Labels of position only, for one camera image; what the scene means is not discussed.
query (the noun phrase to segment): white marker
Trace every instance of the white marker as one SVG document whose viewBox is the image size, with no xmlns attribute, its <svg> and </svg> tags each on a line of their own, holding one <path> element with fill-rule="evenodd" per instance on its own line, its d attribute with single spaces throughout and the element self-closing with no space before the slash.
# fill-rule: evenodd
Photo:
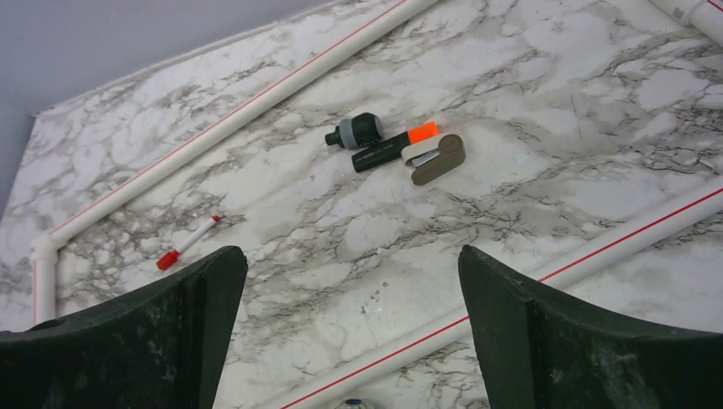
<svg viewBox="0 0 723 409">
<path fill-rule="evenodd" d="M 188 247 L 198 241 L 198 239 L 200 239 L 205 232 L 209 231 L 213 227 L 213 225 L 216 224 L 219 220 L 221 220 L 221 217 L 219 216 L 213 216 L 212 218 L 208 219 L 204 224 L 197 228 L 195 232 L 191 233 L 191 235 L 188 236 L 188 238 L 183 241 L 181 245 L 176 247 L 176 249 L 165 253 L 165 256 L 162 256 L 156 262 L 158 268 L 160 268 L 161 270 L 167 270 L 168 268 L 170 268 L 176 261 L 178 261 L 178 256 L 181 253 L 186 251 Z"/>
</svg>

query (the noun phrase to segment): orange cap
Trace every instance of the orange cap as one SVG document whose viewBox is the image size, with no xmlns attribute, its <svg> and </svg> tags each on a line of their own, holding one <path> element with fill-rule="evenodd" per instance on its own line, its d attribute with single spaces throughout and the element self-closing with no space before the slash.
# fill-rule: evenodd
<svg viewBox="0 0 723 409">
<path fill-rule="evenodd" d="M 422 142 L 423 140 L 431 138 L 433 136 L 437 136 L 438 134 L 439 131 L 437 130 L 437 124 L 435 124 L 434 121 L 428 122 L 424 125 L 414 128 L 413 130 L 407 131 L 407 135 L 409 135 L 409 141 L 412 142 L 412 145 L 417 142 Z"/>
</svg>

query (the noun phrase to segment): wall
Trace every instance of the wall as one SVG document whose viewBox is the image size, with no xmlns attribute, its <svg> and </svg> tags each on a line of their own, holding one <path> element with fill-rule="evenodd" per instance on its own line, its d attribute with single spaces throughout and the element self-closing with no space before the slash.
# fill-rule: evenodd
<svg viewBox="0 0 723 409">
<path fill-rule="evenodd" d="M 0 2 L 0 215 L 29 115 L 145 66 L 328 0 Z"/>
</svg>

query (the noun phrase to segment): white marble table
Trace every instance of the white marble table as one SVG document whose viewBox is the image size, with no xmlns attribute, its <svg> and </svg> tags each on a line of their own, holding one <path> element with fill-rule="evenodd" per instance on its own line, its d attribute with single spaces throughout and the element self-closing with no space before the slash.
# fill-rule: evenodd
<svg viewBox="0 0 723 409">
<path fill-rule="evenodd" d="M 39 232 L 390 4 L 336 4 L 42 112 L 0 227 L 0 327 L 30 324 Z M 218 212 L 178 267 L 221 245 L 250 257 L 216 406 L 251 407 L 462 305 L 463 244 L 526 268 L 718 175 L 722 107 L 723 50 L 646 0 L 441 1 L 72 240 L 59 311 L 162 277 L 155 260 Z M 467 160 L 425 187 L 401 163 L 357 175 L 323 137 L 365 111 L 390 135 L 433 119 Z M 572 292 L 723 331 L 721 236 L 712 217 Z M 485 392 L 466 340 L 360 395 Z"/>
</svg>

